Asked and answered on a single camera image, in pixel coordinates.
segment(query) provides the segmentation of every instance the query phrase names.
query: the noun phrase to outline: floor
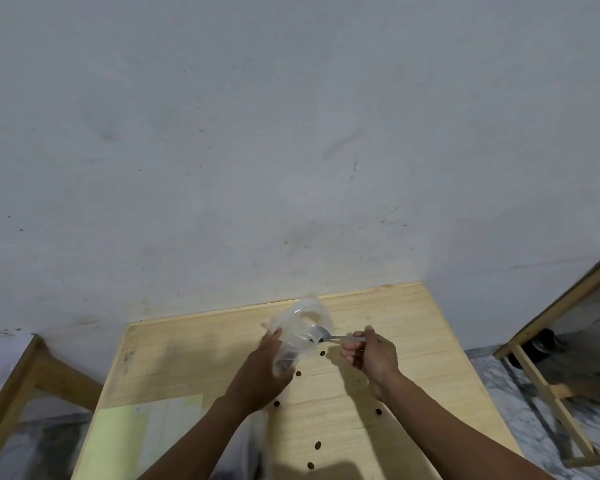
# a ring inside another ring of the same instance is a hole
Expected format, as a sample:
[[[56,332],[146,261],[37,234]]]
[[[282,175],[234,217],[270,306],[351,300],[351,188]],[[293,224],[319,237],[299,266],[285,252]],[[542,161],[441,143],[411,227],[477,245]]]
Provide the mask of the floor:
[[[600,372],[600,340],[595,340],[574,339],[567,352],[539,368],[553,383]],[[471,362],[525,457],[559,480],[600,480],[600,467],[570,470],[562,465],[560,457],[571,456],[572,449],[579,455],[577,447],[524,373],[491,355],[476,356],[479,352],[469,354]],[[566,404],[600,450],[600,397]],[[90,414],[74,414],[21,424],[1,453],[0,480],[69,480],[90,420]]]

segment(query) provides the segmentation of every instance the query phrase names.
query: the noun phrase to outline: right hand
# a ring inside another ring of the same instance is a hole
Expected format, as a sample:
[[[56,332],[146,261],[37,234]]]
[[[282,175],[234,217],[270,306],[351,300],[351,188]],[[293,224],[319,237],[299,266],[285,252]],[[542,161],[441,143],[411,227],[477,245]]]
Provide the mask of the right hand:
[[[364,331],[353,332],[353,336],[364,337],[366,342],[343,340],[340,355],[350,365],[365,373],[369,379],[371,395],[384,403],[388,382],[400,376],[395,345],[376,334],[371,325],[367,325]]]

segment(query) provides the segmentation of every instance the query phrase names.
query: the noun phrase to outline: yellow paper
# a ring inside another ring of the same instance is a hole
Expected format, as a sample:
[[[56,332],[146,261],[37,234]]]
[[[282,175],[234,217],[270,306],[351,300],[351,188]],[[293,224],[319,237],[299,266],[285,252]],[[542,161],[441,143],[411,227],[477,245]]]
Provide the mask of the yellow paper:
[[[135,480],[200,419],[202,394],[97,412],[73,480]]]

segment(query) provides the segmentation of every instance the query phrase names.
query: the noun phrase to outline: clear plastic bag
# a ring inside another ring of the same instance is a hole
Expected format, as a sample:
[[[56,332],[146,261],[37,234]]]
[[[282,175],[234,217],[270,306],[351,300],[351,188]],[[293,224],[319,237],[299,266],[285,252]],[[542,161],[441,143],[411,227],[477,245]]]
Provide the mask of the clear plastic bag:
[[[333,322],[327,307],[318,298],[305,298],[286,309],[279,316],[263,323],[269,331],[282,329],[282,345],[273,359],[273,373],[279,375],[288,367],[295,367],[300,358],[311,355],[323,338],[316,325],[333,334]]]
[[[272,480],[267,455],[268,424],[266,411],[248,415],[235,430],[210,480]]]

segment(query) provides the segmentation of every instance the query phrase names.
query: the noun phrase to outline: white wall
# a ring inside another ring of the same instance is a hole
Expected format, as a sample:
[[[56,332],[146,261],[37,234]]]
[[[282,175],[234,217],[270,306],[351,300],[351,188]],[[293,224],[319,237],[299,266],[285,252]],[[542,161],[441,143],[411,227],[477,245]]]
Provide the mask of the white wall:
[[[0,333],[96,375],[421,279],[499,343],[599,258],[600,0],[0,0]]]

